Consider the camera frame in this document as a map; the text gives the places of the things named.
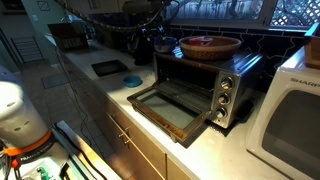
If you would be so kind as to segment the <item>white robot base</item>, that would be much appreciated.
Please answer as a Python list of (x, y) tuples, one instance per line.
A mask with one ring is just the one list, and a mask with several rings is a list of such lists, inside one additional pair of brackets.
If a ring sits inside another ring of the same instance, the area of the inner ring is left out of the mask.
[(89, 159), (72, 150), (76, 140), (58, 125), (48, 126), (22, 82), (0, 67), (1, 180), (99, 180)]

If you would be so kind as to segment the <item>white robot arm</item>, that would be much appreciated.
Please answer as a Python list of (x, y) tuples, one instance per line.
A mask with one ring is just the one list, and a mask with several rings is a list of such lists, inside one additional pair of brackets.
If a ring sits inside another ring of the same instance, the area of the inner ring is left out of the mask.
[(173, 0), (125, 0), (122, 11), (129, 14), (159, 10), (171, 4)]

